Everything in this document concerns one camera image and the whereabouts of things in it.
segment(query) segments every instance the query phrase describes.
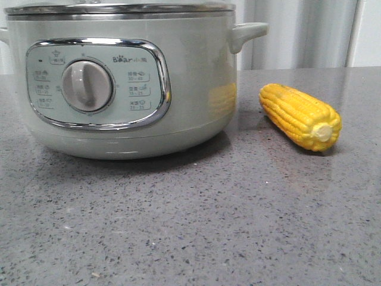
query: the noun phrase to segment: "chrome trim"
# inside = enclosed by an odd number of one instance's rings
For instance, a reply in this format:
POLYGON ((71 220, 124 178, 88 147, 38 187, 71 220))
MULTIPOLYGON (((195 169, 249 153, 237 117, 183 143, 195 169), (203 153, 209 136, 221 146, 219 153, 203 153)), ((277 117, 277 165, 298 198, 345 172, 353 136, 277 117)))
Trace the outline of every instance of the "chrome trim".
POLYGON ((159 74, 159 80, 161 85, 161 101, 157 109, 150 115, 135 120, 132 122, 122 122, 122 123, 112 123, 112 124, 82 124, 82 123, 69 123, 61 122, 49 117, 44 116, 40 113, 31 101, 29 94, 29 81, 28 81, 28 66, 26 63, 26 82, 28 85, 28 99, 32 106, 34 112, 40 117, 44 122, 58 126, 60 128, 67 128, 72 130, 87 130, 87 131, 116 131, 125 130, 131 128, 139 128, 142 126, 150 125, 159 119, 161 119, 169 109, 171 104, 171 86, 170 78, 168 73, 167 64, 165 62, 164 54, 160 51, 159 47, 151 42, 141 40, 141 39, 107 39, 107 38, 78 38, 78 39, 50 39, 46 41, 40 41, 35 43, 29 48, 26 54, 26 61, 29 53, 32 49, 42 47, 42 46, 60 46, 60 45, 103 45, 103 46, 125 46, 125 47, 135 47, 142 48, 148 51, 155 59, 157 64, 157 70, 159 74))
POLYGON ((174 18, 211 18, 234 16, 233 11, 202 13, 130 13, 130 14, 41 14, 8 15, 9 21, 102 21, 102 20, 162 20, 174 18))
POLYGON ((234 11, 231 4, 79 4, 18 6, 4 9, 8 15, 204 13, 234 11))

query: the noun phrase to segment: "countertop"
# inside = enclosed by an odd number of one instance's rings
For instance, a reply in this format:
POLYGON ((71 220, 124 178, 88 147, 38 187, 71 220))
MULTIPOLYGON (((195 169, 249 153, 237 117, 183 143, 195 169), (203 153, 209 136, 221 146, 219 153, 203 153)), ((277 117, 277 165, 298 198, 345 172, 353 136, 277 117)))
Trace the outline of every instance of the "countertop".
POLYGON ((0 76, 0 285, 381 285, 381 67, 242 71, 208 142, 98 161, 36 142, 0 76), (342 115, 304 151, 264 115, 279 82, 342 115))

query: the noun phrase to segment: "white knob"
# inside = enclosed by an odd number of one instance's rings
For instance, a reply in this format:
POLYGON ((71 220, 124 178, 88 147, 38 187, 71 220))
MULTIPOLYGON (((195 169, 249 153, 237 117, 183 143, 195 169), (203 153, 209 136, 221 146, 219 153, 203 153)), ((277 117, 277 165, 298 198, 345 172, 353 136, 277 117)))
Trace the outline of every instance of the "white knob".
POLYGON ((64 97, 78 110, 99 110, 110 100, 112 92, 107 71, 92 61, 76 61, 63 74, 64 97))

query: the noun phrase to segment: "icon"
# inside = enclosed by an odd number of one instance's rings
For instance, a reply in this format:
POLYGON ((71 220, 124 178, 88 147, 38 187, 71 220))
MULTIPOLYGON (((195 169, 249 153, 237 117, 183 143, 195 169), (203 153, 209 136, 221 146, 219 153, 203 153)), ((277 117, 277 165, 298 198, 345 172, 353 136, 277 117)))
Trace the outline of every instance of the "icon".
POLYGON ((54 54, 55 57, 58 57, 60 55, 60 52, 55 50, 54 52, 52 52, 52 54, 54 54))

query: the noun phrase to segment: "control panel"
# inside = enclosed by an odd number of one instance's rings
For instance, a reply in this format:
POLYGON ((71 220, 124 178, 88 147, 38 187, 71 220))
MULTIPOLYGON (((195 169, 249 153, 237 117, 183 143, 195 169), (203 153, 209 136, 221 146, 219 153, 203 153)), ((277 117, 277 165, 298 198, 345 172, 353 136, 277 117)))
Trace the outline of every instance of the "control panel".
POLYGON ((165 58, 140 39, 55 39, 27 53, 29 100, 63 128, 120 130, 156 122, 171 100, 165 58))

